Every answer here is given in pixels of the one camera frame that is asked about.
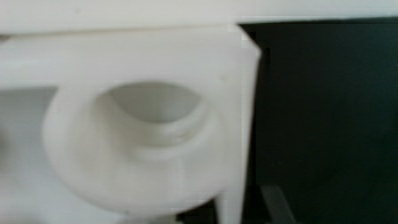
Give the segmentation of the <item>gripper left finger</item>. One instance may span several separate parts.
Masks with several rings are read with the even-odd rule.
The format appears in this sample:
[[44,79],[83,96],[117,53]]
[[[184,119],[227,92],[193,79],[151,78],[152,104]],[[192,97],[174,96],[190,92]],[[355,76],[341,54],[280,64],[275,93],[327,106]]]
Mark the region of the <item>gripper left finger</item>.
[[215,205],[206,203],[190,211],[177,215],[177,221],[183,224],[216,224]]

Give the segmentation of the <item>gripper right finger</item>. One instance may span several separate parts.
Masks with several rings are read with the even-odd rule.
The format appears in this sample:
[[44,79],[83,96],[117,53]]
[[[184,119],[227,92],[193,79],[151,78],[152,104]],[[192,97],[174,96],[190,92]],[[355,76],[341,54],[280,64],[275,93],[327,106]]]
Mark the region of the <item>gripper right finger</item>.
[[270,222],[266,224],[296,224],[280,187],[277,185],[264,185],[261,187],[261,195],[270,214]]

